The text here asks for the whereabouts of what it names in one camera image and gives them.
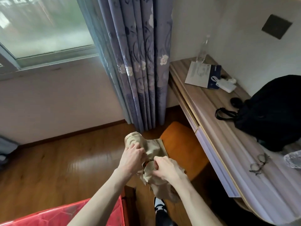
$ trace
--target hand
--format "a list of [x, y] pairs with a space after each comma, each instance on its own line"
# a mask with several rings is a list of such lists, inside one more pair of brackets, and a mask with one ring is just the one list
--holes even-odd
[[146, 159], [144, 148], [140, 148], [139, 143], [132, 143], [129, 148], [124, 149], [118, 168], [132, 176], [142, 169], [142, 164]]
[[187, 175], [182, 172], [178, 164], [173, 164], [167, 156], [154, 157], [155, 168], [157, 171], [153, 171], [153, 175], [168, 181], [171, 185], [179, 180], [188, 180]]

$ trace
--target backpack strap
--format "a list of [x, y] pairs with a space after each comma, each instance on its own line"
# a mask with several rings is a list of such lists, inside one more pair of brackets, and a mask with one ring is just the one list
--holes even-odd
[[[231, 118], [223, 118], [223, 117], [219, 116], [218, 115], [219, 111], [226, 114], [227, 116], [229, 116]], [[215, 111], [215, 117], [216, 117], [216, 119], [221, 120], [221, 121], [234, 121], [234, 119], [237, 117], [237, 113], [234, 111], [229, 111], [222, 107]]]

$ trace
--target black bag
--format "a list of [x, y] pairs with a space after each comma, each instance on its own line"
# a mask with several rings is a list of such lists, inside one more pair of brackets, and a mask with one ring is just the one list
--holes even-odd
[[[219, 116], [222, 112], [230, 118]], [[287, 75], [265, 84], [243, 103], [238, 112], [216, 110], [219, 120], [234, 121], [235, 127], [257, 138], [273, 152], [301, 137], [301, 76]]]

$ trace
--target desk drawer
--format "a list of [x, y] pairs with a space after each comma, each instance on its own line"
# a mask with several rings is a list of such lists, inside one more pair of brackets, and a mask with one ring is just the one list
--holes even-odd
[[192, 114], [192, 112], [191, 112], [189, 106], [187, 105], [186, 101], [184, 100], [183, 96], [181, 95], [181, 93], [172, 77], [169, 78], [168, 84], [174, 91], [175, 96], [177, 97], [179, 104], [180, 104], [188, 122], [190, 123], [190, 126], [192, 127], [193, 131], [196, 132], [199, 127], [199, 124], [198, 124], [197, 120], [195, 119], [194, 115]]

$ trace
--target forearm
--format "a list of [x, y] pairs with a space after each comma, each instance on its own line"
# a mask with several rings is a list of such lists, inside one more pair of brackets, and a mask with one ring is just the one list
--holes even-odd
[[188, 179], [179, 179], [172, 185], [178, 192], [193, 226], [222, 225]]
[[106, 225], [122, 188], [129, 179], [129, 174], [123, 170], [116, 169], [108, 181], [94, 194], [68, 226]]

